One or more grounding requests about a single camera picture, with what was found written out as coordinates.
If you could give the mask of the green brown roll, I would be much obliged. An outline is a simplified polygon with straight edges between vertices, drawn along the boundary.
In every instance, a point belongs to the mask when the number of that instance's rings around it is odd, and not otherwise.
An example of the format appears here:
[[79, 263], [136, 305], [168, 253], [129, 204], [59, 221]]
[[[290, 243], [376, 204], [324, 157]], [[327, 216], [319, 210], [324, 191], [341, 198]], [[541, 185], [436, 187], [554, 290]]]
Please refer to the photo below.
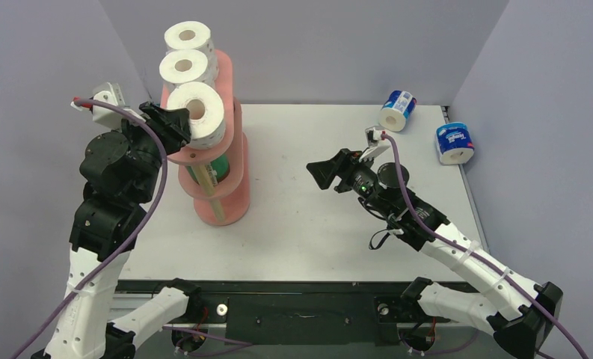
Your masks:
[[216, 186], [223, 182], [230, 173], [230, 163], [226, 155], [221, 155], [207, 163], [185, 166], [185, 170], [197, 185], [210, 182]]

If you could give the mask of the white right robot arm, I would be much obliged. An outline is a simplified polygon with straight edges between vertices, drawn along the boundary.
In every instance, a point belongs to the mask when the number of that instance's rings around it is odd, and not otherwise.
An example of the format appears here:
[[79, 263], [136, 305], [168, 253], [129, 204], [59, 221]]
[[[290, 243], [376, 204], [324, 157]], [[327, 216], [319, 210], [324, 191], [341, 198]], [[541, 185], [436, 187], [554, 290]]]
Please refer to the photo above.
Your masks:
[[360, 151], [341, 149], [306, 169], [317, 186], [353, 191], [387, 230], [464, 279], [474, 293], [446, 288], [418, 277], [403, 293], [402, 312], [410, 319], [438, 316], [491, 335], [514, 358], [535, 358], [559, 318], [564, 296], [554, 283], [538, 283], [502, 264], [465, 236], [442, 212], [408, 189], [407, 170], [388, 162], [377, 171]]

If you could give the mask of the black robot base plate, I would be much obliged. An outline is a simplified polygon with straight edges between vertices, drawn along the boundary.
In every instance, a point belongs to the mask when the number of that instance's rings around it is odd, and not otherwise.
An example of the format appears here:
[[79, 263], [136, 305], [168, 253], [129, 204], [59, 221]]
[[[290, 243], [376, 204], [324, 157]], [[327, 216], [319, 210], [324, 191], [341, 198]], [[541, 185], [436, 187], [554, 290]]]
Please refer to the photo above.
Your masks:
[[401, 282], [198, 281], [175, 325], [224, 325], [226, 337], [256, 345], [395, 345], [433, 319], [402, 299]]

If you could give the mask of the white dotted toilet roll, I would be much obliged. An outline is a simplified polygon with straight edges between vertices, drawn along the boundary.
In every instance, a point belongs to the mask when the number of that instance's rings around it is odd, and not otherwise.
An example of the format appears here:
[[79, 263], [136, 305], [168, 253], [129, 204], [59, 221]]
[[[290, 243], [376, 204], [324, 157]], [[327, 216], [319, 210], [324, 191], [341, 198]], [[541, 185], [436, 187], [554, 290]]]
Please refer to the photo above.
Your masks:
[[218, 74], [216, 57], [195, 49], [170, 51], [159, 64], [159, 75], [169, 92], [189, 82], [214, 87]]
[[211, 29], [198, 21], [185, 21], [172, 25], [164, 35], [168, 51], [193, 49], [212, 56], [215, 52]]
[[224, 104], [217, 91], [202, 82], [189, 82], [173, 90], [167, 109], [186, 109], [191, 140], [188, 147], [208, 150], [217, 146], [225, 136]]

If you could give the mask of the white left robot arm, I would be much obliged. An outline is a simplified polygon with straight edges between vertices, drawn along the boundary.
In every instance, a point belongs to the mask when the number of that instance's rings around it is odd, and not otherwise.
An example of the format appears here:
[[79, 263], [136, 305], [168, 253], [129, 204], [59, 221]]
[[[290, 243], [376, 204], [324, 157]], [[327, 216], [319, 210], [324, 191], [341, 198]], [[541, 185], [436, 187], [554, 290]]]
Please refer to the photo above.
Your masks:
[[108, 109], [118, 124], [96, 136], [80, 164], [83, 201], [70, 233], [70, 271], [64, 300], [50, 315], [55, 325], [37, 358], [133, 358], [138, 348], [175, 318], [192, 322], [202, 311], [195, 285], [180, 279], [122, 319], [109, 319], [120, 273], [138, 234], [158, 206], [168, 156], [191, 141], [188, 110], [145, 102], [138, 111], [95, 99], [75, 107]]

